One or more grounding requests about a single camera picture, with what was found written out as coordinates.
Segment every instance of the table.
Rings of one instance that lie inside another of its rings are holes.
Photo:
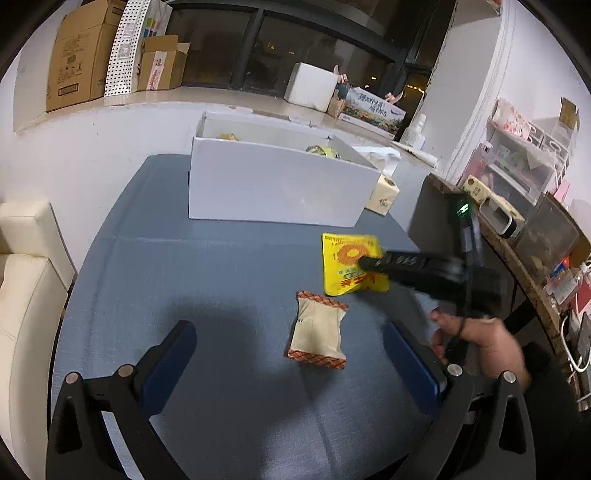
[[[388,360],[382,327],[396,316],[427,341],[430,298],[396,285],[339,297],[350,305],[343,371],[284,356],[296,292],[323,291],[321,234],[373,233],[384,248],[416,251],[406,233],[369,211],[353,229],[190,220],[189,165],[148,157],[97,234],[59,334],[52,412],[68,372],[111,375],[186,319],[197,349],[151,423],[189,478],[359,479],[411,451],[429,419]]]
[[[442,194],[462,191],[459,187],[452,185],[433,173],[429,174],[427,181]],[[543,288],[528,273],[521,260],[519,260],[516,253],[511,248],[509,242],[507,242],[506,239],[501,238],[494,231],[491,224],[480,215],[480,212],[478,212],[478,216],[480,219],[480,231],[482,237],[491,246],[497,256],[511,272],[515,281],[522,288],[526,298],[529,300],[536,315],[540,319],[542,327],[548,335],[548,339],[552,344],[558,362],[563,367],[564,371],[570,374],[568,358],[566,351],[564,350],[564,345],[560,339],[560,316],[552,308],[550,300]]]

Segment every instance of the snack packet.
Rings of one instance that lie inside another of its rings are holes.
[[[297,322],[287,357],[321,367],[345,368],[347,357],[340,349],[340,323],[349,306],[309,291],[299,291],[297,301]]]
[[[324,291],[332,297],[369,288],[387,291],[387,275],[366,272],[357,265],[359,258],[382,257],[377,237],[373,235],[322,234]]]

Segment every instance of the white box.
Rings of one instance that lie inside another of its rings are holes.
[[[347,160],[306,153],[311,145],[331,146]],[[193,139],[189,217],[351,227],[380,173],[322,129],[206,112]]]
[[[336,73],[307,63],[296,63],[283,98],[286,102],[326,113],[337,79]]]

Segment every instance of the white bottle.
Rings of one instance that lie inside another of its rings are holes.
[[[427,117],[423,113],[420,113],[404,131],[400,143],[421,150],[425,143],[425,137],[422,133],[426,119]]]

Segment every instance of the white chair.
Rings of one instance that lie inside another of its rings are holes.
[[[74,268],[49,202],[0,204],[0,436],[45,478],[49,367]]]

